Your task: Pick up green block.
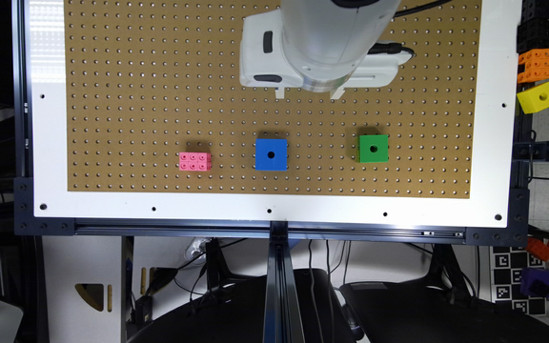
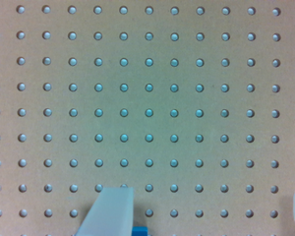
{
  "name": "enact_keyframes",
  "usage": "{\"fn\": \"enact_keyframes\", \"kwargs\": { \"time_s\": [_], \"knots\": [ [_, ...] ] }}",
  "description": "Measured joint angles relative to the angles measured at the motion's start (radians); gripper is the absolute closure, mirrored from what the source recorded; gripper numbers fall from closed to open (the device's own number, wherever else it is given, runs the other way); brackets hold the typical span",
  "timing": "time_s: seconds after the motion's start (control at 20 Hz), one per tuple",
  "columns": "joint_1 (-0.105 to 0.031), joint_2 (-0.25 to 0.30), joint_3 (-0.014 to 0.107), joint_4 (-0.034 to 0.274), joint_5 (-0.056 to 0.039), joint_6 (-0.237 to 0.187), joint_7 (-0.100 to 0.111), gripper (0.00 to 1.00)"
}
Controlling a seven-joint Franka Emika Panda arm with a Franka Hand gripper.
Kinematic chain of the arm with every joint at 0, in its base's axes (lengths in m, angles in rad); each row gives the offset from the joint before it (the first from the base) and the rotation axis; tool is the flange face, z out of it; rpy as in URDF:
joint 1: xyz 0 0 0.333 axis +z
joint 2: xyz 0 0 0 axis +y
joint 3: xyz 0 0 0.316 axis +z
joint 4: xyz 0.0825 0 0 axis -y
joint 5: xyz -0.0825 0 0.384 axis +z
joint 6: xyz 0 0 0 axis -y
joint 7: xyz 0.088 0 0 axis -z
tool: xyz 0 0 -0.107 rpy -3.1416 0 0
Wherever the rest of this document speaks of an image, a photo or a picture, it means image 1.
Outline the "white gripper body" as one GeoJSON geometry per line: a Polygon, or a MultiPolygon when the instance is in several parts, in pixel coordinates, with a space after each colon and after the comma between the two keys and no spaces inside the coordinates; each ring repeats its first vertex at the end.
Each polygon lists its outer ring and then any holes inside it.
{"type": "Polygon", "coordinates": [[[386,86],[413,51],[379,37],[394,9],[278,9],[246,17],[240,83],[335,90],[386,86]]]}

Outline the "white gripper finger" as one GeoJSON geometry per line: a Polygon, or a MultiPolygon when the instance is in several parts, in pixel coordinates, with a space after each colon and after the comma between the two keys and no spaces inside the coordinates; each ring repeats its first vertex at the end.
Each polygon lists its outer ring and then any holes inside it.
{"type": "Polygon", "coordinates": [[[344,93],[345,93],[345,89],[344,89],[344,88],[337,88],[337,89],[335,89],[335,90],[330,91],[330,98],[331,98],[332,100],[337,100],[337,99],[339,99],[344,93]]]}
{"type": "Polygon", "coordinates": [[[276,99],[284,99],[285,98],[285,89],[284,88],[276,88],[274,90],[275,92],[275,98],[276,99]]]}

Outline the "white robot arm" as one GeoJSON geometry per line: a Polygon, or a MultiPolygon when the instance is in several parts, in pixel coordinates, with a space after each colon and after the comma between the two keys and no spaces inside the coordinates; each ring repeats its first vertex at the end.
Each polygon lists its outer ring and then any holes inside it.
{"type": "Polygon", "coordinates": [[[328,92],[389,85],[414,51],[381,41],[399,0],[283,0],[244,19],[239,55],[242,86],[328,92]]]}

